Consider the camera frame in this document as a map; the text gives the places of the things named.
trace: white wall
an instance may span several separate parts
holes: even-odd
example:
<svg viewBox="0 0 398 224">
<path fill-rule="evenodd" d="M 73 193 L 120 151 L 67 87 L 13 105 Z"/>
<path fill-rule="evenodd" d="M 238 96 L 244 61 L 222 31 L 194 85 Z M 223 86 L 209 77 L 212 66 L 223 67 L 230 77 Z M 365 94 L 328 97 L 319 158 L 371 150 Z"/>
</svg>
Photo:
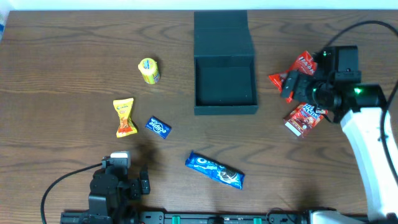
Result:
<svg viewBox="0 0 398 224">
<path fill-rule="evenodd" d="M 0 0 L 0 15 L 6 21 L 8 12 L 13 10 L 14 6 L 12 6 L 9 0 Z"/>
<path fill-rule="evenodd" d="M 398 0 L 0 0 L 16 10 L 398 9 Z"/>
</svg>

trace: small yellow can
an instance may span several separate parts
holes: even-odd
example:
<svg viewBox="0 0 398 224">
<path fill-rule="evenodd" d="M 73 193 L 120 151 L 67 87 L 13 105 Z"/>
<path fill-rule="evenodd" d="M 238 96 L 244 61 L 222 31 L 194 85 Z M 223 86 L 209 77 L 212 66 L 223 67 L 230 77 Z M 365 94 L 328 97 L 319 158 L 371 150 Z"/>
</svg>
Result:
<svg viewBox="0 0 398 224">
<path fill-rule="evenodd" d="M 148 84 L 155 84 L 160 79 L 159 69 L 154 59 L 144 58 L 138 65 L 138 69 L 142 73 L 142 77 Z"/>
</svg>

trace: blue snack bar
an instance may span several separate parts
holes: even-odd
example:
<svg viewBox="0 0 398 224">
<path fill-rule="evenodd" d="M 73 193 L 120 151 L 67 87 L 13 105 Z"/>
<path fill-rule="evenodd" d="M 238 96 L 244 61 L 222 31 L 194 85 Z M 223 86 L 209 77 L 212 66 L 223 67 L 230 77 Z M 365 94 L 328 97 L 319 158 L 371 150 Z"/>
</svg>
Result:
<svg viewBox="0 0 398 224">
<path fill-rule="evenodd" d="M 170 134 L 170 132 L 172 131 L 172 128 L 161 122 L 160 120 L 158 120 L 157 118 L 155 118 L 154 116 L 152 116 L 147 124 L 145 125 L 145 127 L 147 129 L 152 130 L 153 132 L 155 132 L 156 134 L 160 135 L 162 138 L 166 139 L 167 136 Z"/>
<path fill-rule="evenodd" d="M 215 181 L 236 187 L 237 189 L 243 189 L 244 174 L 240 174 L 236 170 L 231 170 L 214 161 L 209 161 L 194 152 L 191 152 L 191 155 L 185 161 L 185 165 L 205 174 Z"/>
</svg>

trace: box lid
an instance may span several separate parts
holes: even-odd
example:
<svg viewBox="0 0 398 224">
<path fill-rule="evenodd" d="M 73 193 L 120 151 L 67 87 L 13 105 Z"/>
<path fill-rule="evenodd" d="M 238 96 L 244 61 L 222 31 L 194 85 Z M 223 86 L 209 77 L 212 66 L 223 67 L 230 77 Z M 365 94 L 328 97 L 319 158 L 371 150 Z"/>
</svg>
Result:
<svg viewBox="0 0 398 224">
<path fill-rule="evenodd" d="M 194 55 L 254 55 L 247 11 L 194 13 Z"/>
</svg>

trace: candy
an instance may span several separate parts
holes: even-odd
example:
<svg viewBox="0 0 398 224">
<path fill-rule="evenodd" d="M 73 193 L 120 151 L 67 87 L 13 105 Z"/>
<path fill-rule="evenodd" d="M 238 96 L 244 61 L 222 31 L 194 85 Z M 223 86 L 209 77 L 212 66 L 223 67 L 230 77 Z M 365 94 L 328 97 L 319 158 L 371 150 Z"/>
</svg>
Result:
<svg viewBox="0 0 398 224">
<path fill-rule="evenodd" d="M 288 117 L 284 119 L 285 126 L 288 127 L 296 136 L 304 137 L 322 119 L 322 114 L 328 114 L 327 110 L 313 110 L 314 107 L 301 103 L 294 109 Z"/>
<path fill-rule="evenodd" d="M 159 119 L 155 118 L 154 116 L 152 116 L 147 124 L 145 125 L 145 127 L 147 129 L 152 130 L 153 132 L 155 132 L 156 134 L 160 135 L 162 138 L 166 139 L 167 136 L 170 134 L 170 132 L 172 131 L 172 128 L 161 122 Z"/>
<path fill-rule="evenodd" d="M 243 189 L 244 174 L 227 168 L 224 165 L 210 161 L 202 156 L 191 152 L 189 158 L 185 161 L 185 165 L 191 169 L 201 172 L 215 181 L 226 185 Z"/>
<path fill-rule="evenodd" d="M 113 101 L 114 109 L 118 112 L 120 120 L 120 125 L 116 132 L 116 137 L 118 138 L 137 133 L 137 129 L 134 127 L 130 117 L 133 102 L 133 98 Z"/>
<path fill-rule="evenodd" d="M 269 75 L 269 79 L 271 82 L 278 88 L 279 92 L 282 92 L 282 85 L 286 79 L 287 72 L 292 70 L 298 70 L 300 72 L 306 73 L 308 75 L 313 75 L 315 70 L 317 69 L 317 64 L 313 61 L 312 56 L 307 51 L 300 54 L 296 61 L 288 70 L 282 73 L 276 73 L 274 75 Z M 286 98 L 286 102 L 290 103 L 293 100 L 293 92 L 291 92 L 290 96 Z"/>
<path fill-rule="evenodd" d="M 142 73 L 142 77 L 148 84 L 156 84 L 160 79 L 159 69 L 152 58 L 144 58 L 138 65 L 138 69 Z"/>
</svg>

